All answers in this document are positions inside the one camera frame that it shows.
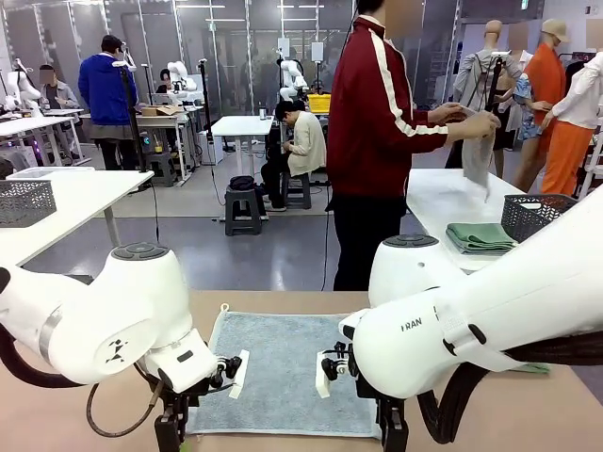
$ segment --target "gray floor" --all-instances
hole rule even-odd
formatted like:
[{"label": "gray floor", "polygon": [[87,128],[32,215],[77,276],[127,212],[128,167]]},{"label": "gray floor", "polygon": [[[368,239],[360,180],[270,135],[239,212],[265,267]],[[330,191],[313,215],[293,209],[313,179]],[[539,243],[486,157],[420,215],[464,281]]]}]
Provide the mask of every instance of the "gray floor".
[{"label": "gray floor", "polygon": [[[505,179],[510,180],[519,155],[506,154],[508,164]],[[447,155],[444,150],[420,155],[416,157],[415,164],[419,168],[442,168]],[[206,185],[205,193],[197,200],[211,200],[213,196],[213,185]],[[129,211],[137,202],[148,207],[150,200],[147,198],[148,192],[129,198],[125,210]],[[186,199],[192,202],[195,198],[191,195]],[[174,202],[174,198],[162,201],[168,204]],[[190,287],[217,290],[321,289],[327,217],[275,217],[271,218],[259,236],[226,237],[223,225],[212,218],[192,218],[201,216],[196,214],[184,218],[166,215],[159,219],[161,243],[176,252]],[[118,225],[124,243],[155,241],[154,218],[119,218]],[[404,219],[402,230],[410,234],[422,231],[412,216]],[[105,221],[93,219],[25,267],[39,272],[96,276],[103,268],[111,248]],[[338,254],[339,247],[331,220],[325,285],[328,291],[333,288]],[[576,371],[598,400],[603,401],[603,367],[577,368]]]}]

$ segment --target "white wall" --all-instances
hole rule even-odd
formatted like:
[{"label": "white wall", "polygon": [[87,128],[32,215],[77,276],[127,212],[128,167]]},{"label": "white wall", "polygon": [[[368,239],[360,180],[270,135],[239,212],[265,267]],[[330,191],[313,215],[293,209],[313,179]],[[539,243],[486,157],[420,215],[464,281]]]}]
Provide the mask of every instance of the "white wall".
[{"label": "white wall", "polygon": [[[586,15],[586,7],[594,7],[594,13]],[[562,47],[562,53],[594,52],[586,48],[586,20],[603,18],[603,0],[546,0],[543,18],[567,22],[572,42]]]}]

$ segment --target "folded towel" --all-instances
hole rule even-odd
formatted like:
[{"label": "folded towel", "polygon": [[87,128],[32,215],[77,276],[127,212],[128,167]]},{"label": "folded towel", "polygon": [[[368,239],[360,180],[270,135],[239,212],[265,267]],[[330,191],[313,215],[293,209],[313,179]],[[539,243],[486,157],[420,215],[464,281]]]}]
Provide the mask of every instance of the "folded towel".
[{"label": "folded towel", "polygon": [[451,223],[446,234],[465,254],[502,255],[517,246],[517,242],[496,223]]}]

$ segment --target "pole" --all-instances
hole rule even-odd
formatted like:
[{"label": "pole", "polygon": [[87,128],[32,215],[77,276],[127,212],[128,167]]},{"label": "pole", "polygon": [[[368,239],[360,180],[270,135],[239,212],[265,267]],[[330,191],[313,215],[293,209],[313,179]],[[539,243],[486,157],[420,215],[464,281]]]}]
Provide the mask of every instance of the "pole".
[{"label": "pole", "polygon": [[128,70],[124,66],[121,66],[120,74],[122,76],[123,89],[125,89],[125,97],[128,101],[128,116],[130,117],[130,129],[132,129],[134,149],[136,149],[136,154],[139,156],[140,172],[147,172],[147,166],[144,161],[144,153],[142,153],[142,145],[140,145],[139,123],[136,120],[136,109],[134,106],[134,97],[132,96],[132,91],[130,90]]}]

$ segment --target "gray basket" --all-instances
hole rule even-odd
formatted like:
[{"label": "gray basket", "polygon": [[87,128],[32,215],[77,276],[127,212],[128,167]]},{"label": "gray basket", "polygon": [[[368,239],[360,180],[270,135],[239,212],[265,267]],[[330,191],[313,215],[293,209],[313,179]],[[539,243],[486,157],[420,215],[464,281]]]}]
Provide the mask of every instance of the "gray basket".
[{"label": "gray basket", "polygon": [[27,228],[56,211],[50,181],[0,181],[0,228]]}]

